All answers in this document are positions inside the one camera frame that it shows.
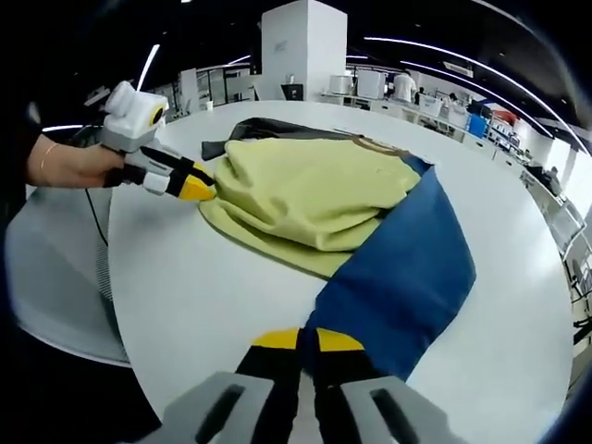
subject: ceiling light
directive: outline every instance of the ceiling light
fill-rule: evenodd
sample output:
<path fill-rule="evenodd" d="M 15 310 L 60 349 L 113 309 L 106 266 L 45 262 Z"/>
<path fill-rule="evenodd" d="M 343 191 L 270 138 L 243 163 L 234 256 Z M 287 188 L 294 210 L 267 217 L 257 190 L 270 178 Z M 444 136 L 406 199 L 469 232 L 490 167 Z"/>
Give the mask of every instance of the ceiling light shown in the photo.
<path fill-rule="evenodd" d="M 513 103 L 507 101 L 506 99 L 504 99 L 503 97 L 501 97 L 500 95 L 495 94 L 494 92 L 488 90 L 487 88 L 484 88 L 481 85 L 478 85 L 476 83 L 473 83 L 470 80 L 464 79 L 463 77 L 460 76 L 456 76 L 454 74 L 450 74 L 449 72 L 443 71 L 441 69 L 436 69 L 436 68 L 432 68 L 432 67 L 427 67 L 425 65 L 420 65 L 418 63 L 413 63 L 413 62 L 405 62 L 405 61 L 401 61 L 401 63 L 403 65 L 411 65 L 412 67 L 418 67 L 418 68 L 423 68 L 423 69 L 428 69 L 430 71 L 434 71 L 434 72 L 439 72 L 440 74 L 444 74 L 446 76 L 450 76 L 453 77 L 454 79 L 458 79 L 458 80 L 462 80 L 465 83 L 468 83 L 470 85 L 475 86 L 476 88 L 485 91 L 486 93 L 497 97 L 498 99 L 500 99 L 504 104 L 511 106 L 512 108 L 514 108 L 516 111 L 518 111 L 520 114 L 522 114 L 523 116 L 527 117 L 528 120 L 530 120 L 531 122 L 533 122 L 535 125 L 537 125 L 543 132 L 545 132 L 545 134 L 547 134 L 551 139 L 553 138 L 553 135 L 547 131 L 547 129 L 545 127 L 543 127 L 534 117 L 529 116 L 528 114 L 525 113 L 525 111 L 523 111 L 521 108 L 519 108 L 518 106 L 514 105 Z"/>
<path fill-rule="evenodd" d="M 42 132 L 59 131 L 59 130 L 79 130 L 84 125 L 62 125 L 60 127 L 47 127 L 43 128 Z"/>
<path fill-rule="evenodd" d="M 142 88 L 142 85 L 144 83 L 144 79 L 146 78 L 146 74 L 148 73 L 148 69 L 150 68 L 150 65 L 152 65 L 152 61 L 154 60 L 154 56 L 156 56 L 156 53 L 158 52 L 158 48 L 160 48 L 160 44 L 155 44 L 152 49 L 150 50 L 150 54 L 148 55 L 148 58 L 146 59 L 146 63 L 144 64 L 144 69 L 142 70 L 142 74 L 140 75 L 140 81 L 138 81 L 138 88 L 136 88 L 138 91 Z"/>
<path fill-rule="evenodd" d="M 227 65 L 234 65 L 235 63 L 239 63 L 243 60 L 246 60 L 247 58 L 251 58 L 250 55 L 245 55 L 243 57 L 237 58 L 236 60 L 232 60 L 230 63 L 227 63 Z"/>
<path fill-rule="evenodd" d="M 440 53 L 444 53 L 444 54 L 448 54 L 449 56 L 455 56 L 455 57 L 459 57 L 462 60 L 466 60 L 467 62 L 472 62 L 474 64 L 476 64 L 477 66 L 486 69 L 490 72 L 493 72 L 494 74 L 497 74 L 498 76 L 502 77 L 503 79 L 505 79 L 506 81 L 508 81 L 509 83 L 511 83 L 512 85 L 514 85 L 515 87 L 521 89 L 522 91 L 524 91 L 525 93 L 527 93 L 530 97 L 532 97 L 539 105 L 541 105 L 547 112 L 549 112 L 552 116 L 554 116 L 567 130 L 567 132 L 569 132 L 572 137 L 577 141 L 577 143 L 582 147 L 583 150 L 587 151 L 586 146 L 584 145 L 584 143 L 580 140 L 580 138 L 578 137 L 578 135 L 575 133 L 575 131 L 572 129 L 572 127 L 570 127 L 568 125 L 568 123 L 563 120 L 561 118 L 561 116 L 559 114 L 557 114 L 553 108 L 551 108 L 549 105 L 547 105 L 545 102 L 542 101 L 542 99 L 538 98 L 538 96 L 536 94 L 534 94 L 533 92 L 531 92 L 530 90 L 526 89 L 523 85 L 521 85 L 520 83 L 518 83 L 516 80 L 506 76 L 505 74 L 497 71 L 496 69 L 489 67 L 488 65 L 486 65 L 485 63 L 481 63 L 477 60 L 472 59 L 471 57 L 467 57 L 466 55 L 462 55 L 462 54 L 458 54 L 458 53 L 454 53 L 452 51 L 449 51 L 448 49 L 443 49 L 443 48 L 438 48 L 437 46 L 432 46 L 431 44 L 424 44 L 424 43 L 418 43 L 418 42 L 410 42 L 408 40 L 399 40 L 399 39 L 388 39 L 388 38 L 384 38 L 384 37 L 364 37 L 365 40 L 373 40 L 373 41 L 379 41 L 379 42 L 391 42 L 391 43 L 403 43 L 403 44 L 411 44 L 413 46 L 419 46 L 422 48 L 426 48 L 426 49 L 433 49 L 435 51 L 439 51 Z"/>

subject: black ceiling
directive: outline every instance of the black ceiling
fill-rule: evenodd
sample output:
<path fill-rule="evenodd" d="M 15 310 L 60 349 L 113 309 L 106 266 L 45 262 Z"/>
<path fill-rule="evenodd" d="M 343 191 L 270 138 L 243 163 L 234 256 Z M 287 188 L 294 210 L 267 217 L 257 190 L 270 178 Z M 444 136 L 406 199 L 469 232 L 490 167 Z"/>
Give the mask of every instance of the black ceiling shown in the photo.
<path fill-rule="evenodd" d="M 53 6 L 59 2 L 47 2 Z M 64 37 L 52 54 L 60 69 L 51 82 L 63 93 L 43 113 L 52 123 L 75 118 L 86 94 L 101 85 L 137 79 L 154 43 L 162 44 L 146 79 L 147 88 L 177 77 L 184 68 L 225 64 L 256 54 L 260 44 L 257 23 L 261 15 L 286 0 L 92 0 L 75 2 L 68 13 Z M 349 16 L 348 49 L 381 66 L 397 68 L 402 59 L 442 67 L 442 61 L 466 62 L 439 52 L 408 45 L 368 42 L 364 36 L 381 36 L 428 43 L 470 56 L 521 82 L 543 98 L 562 118 L 584 128 L 592 126 L 590 57 L 585 37 L 578 35 L 585 18 L 562 2 L 561 8 L 543 9 L 540 3 L 492 1 L 518 17 L 529 29 L 492 8 L 471 0 L 325 0 Z M 48 10 L 47 14 L 56 14 Z M 506 97 L 536 117 L 549 117 L 539 105 L 506 81 L 482 68 L 474 81 Z"/>

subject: white round table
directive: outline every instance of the white round table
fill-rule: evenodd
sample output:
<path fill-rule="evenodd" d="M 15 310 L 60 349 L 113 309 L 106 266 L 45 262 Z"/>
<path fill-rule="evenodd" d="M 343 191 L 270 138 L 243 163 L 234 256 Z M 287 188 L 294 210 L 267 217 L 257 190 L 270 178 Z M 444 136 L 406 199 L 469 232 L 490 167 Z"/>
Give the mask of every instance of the white round table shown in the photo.
<path fill-rule="evenodd" d="M 428 129 L 338 105 L 246 102 L 168 125 L 162 142 L 199 159 L 249 117 L 347 130 L 436 164 L 473 255 L 477 279 L 458 316 L 408 384 L 469 442 L 534 442 L 559 414 L 572 364 L 572 316 L 554 240 L 522 183 Z M 206 163 L 212 170 L 216 160 Z M 214 231 L 195 203 L 135 186 L 114 191 L 111 284 L 132 367 L 156 413 L 216 371 L 233 371 L 253 339 L 301 326 L 324 281 Z M 291 442 L 318 442 L 310 383 Z"/>

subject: yellow cloth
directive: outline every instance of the yellow cloth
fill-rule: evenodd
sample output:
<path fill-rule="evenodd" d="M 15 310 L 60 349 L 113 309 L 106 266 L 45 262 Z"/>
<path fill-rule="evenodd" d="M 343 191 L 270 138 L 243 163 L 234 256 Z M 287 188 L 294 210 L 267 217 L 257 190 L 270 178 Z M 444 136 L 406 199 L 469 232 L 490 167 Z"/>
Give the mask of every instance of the yellow cloth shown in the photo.
<path fill-rule="evenodd" d="M 353 141 L 228 142 L 205 219 L 255 250 L 330 277 L 419 176 Z"/>

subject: bracelet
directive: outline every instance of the bracelet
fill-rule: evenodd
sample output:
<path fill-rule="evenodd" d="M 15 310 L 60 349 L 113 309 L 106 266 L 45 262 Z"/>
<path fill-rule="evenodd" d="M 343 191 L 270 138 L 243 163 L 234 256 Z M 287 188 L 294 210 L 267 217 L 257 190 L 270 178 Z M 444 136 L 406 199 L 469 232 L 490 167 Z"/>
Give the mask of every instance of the bracelet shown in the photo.
<path fill-rule="evenodd" d="M 59 145 L 59 143 L 54 142 L 54 144 L 52 146 L 50 146 L 49 148 L 47 148 L 47 150 L 45 150 L 45 154 L 43 155 L 43 158 L 41 159 L 41 164 L 39 165 L 39 171 L 40 171 L 41 178 L 43 178 L 43 168 L 45 167 L 45 159 L 51 153 L 51 151 L 57 147 L 57 145 Z"/>

